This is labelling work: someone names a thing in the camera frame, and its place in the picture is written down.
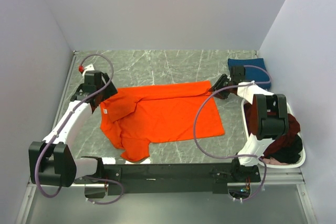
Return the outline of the orange t shirt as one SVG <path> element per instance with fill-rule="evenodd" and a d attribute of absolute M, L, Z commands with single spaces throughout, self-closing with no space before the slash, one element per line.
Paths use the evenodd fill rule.
<path fill-rule="evenodd" d="M 138 162 L 150 156 L 151 143 L 225 134 L 209 81 L 119 88 L 100 104 L 103 134 L 121 157 Z"/>

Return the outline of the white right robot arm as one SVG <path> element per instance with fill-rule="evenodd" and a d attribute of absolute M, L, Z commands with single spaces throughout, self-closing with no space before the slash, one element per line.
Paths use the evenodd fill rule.
<path fill-rule="evenodd" d="M 241 182 L 248 175 L 248 167 L 258 164 L 259 158 L 275 140 L 289 130 L 287 98 L 262 89 L 254 81 L 235 82 L 226 74 L 209 89 L 216 97 L 225 99 L 229 94 L 243 98 L 250 105 L 249 116 L 245 116 L 247 141 L 237 153 L 239 163 L 232 166 L 230 175 Z"/>

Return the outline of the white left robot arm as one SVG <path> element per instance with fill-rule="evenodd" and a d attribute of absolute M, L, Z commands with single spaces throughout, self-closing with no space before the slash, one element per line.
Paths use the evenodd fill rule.
<path fill-rule="evenodd" d="M 96 108 L 117 93 L 107 73 L 89 70 L 84 82 L 70 99 L 68 109 L 55 128 L 40 142 L 32 142 L 28 149 L 30 177 L 38 186 L 69 187 L 87 176 L 93 183 L 104 179 L 102 159 L 85 156 L 75 159 L 72 144 L 85 121 Z"/>

